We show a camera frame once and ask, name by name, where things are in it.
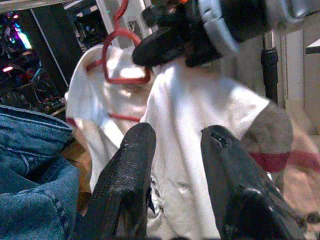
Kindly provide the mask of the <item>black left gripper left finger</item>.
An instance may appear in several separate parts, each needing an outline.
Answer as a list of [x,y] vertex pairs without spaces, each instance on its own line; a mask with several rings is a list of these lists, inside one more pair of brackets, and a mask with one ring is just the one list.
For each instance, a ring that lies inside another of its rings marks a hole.
[[99,175],[84,216],[86,240],[109,240],[122,221],[124,237],[144,238],[151,203],[151,168],[156,133],[141,122],[130,128]]

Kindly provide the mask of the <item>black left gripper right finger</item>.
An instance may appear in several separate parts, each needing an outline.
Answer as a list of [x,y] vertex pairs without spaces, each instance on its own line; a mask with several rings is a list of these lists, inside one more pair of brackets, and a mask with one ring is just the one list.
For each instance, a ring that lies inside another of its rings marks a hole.
[[201,133],[202,161],[221,239],[305,239],[306,225],[241,142],[220,125]]

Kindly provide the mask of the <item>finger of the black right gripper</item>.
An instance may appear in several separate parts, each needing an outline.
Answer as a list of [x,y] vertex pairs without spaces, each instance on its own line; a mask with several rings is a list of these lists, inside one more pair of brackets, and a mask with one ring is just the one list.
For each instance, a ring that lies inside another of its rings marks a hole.
[[189,33],[179,27],[161,27],[144,38],[132,53],[133,62],[142,67],[155,67],[182,56]]
[[165,5],[152,4],[142,11],[142,19],[149,28],[177,27],[185,23],[185,9],[181,2],[167,2]]

